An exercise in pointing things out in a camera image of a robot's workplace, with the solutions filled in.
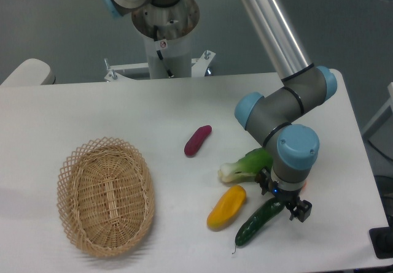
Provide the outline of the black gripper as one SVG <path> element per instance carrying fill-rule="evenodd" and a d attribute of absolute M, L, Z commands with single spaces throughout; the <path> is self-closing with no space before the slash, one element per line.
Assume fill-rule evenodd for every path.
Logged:
<path fill-rule="evenodd" d="M 271 193 L 286 205 L 287 210 L 290 212 L 290 221 L 296 218 L 303 223 L 311 215 L 312 203 L 298 199 L 302 188 L 292 191 L 283 190 L 278 186 L 277 182 L 271 180 L 271 172 L 267 167 L 264 167 L 257 173 L 255 182 L 259 184 L 262 196 L 266 193 Z"/>

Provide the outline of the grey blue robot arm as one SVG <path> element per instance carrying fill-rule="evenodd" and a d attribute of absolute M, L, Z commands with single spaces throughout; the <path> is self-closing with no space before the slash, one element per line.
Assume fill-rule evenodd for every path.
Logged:
<path fill-rule="evenodd" d="M 199 20 L 194 0 L 104 0 L 115 17 L 131 14 L 148 40 L 153 79 L 190 77 L 191 57 L 174 43 L 188 36 Z M 317 159 L 319 138 L 296 120 L 331 98 L 337 80 L 315 66 L 304 52 L 279 0 L 241 0 L 265 47 L 282 87 L 269 96 L 251 93 L 236 105 L 240 125 L 272 156 L 273 167 L 259 181 L 264 193 L 284 202 L 292 218 L 306 220 L 312 209 L 301 189 Z"/>

